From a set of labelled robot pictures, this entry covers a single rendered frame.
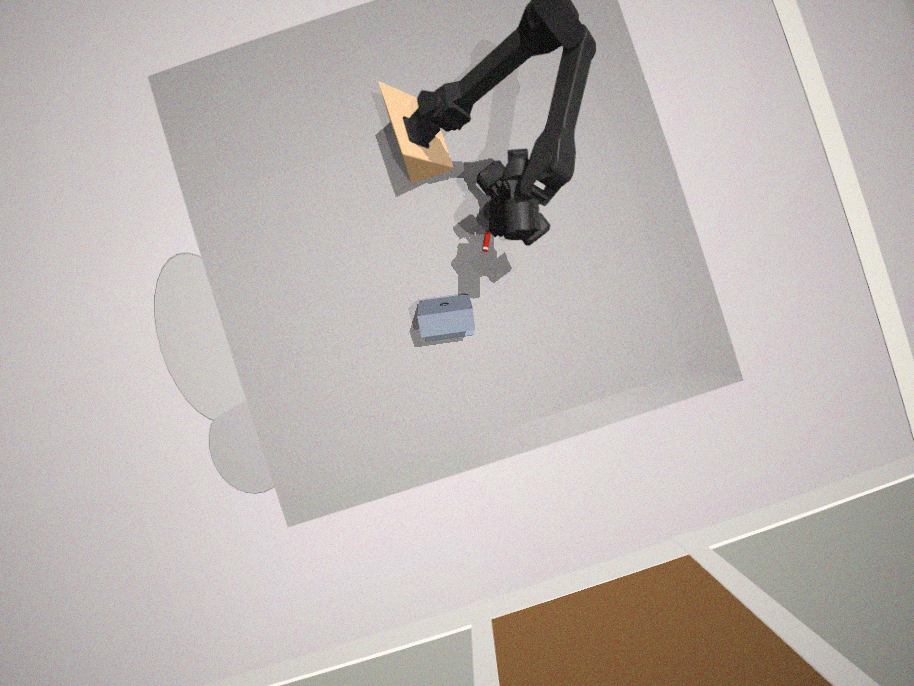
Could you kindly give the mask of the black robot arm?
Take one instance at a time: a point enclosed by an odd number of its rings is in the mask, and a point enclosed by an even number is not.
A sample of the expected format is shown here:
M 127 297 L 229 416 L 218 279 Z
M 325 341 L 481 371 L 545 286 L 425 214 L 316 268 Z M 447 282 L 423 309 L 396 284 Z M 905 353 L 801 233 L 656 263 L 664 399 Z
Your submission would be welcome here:
M 546 126 L 528 160 L 527 149 L 508 151 L 502 204 L 494 192 L 476 221 L 494 237 L 528 239 L 541 230 L 539 205 L 546 206 L 574 174 L 575 125 L 596 42 L 571 0 L 531 0 L 518 28 L 460 81 L 421 90 L 418 108 L 403 117 L 409 142 L 429 149 L 440 128 L 460 130 L 473 105 L 530 57 L 563 46 Z M 544 189 L 534 185 L 535 181 Z

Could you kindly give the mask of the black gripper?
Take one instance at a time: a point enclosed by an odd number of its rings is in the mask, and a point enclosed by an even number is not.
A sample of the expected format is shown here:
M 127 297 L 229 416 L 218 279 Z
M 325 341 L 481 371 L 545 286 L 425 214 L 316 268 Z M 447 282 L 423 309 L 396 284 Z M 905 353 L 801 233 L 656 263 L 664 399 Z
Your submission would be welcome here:
M 502 178 L 505 166 L 500 160 L 493 161 L 477 175 L 477 183 L 487 196 L 496 193 L 498 200 L 504 204 L 507 199 L 502 194 Z M 522 241 L 526 245 L 531 245 L 545 233 L 550 231 L 551 225 L 546 218 L 540 213 L 541 230 L 536 231 L 533 236 Z

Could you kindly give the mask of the grey sloped panel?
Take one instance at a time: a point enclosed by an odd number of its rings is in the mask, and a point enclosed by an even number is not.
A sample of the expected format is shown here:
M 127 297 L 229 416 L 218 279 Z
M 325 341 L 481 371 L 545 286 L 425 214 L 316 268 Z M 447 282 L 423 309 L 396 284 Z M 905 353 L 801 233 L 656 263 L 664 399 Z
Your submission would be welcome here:
M 469 294 L 419 301 L 417 318 L 426 342 L 474 335 Z

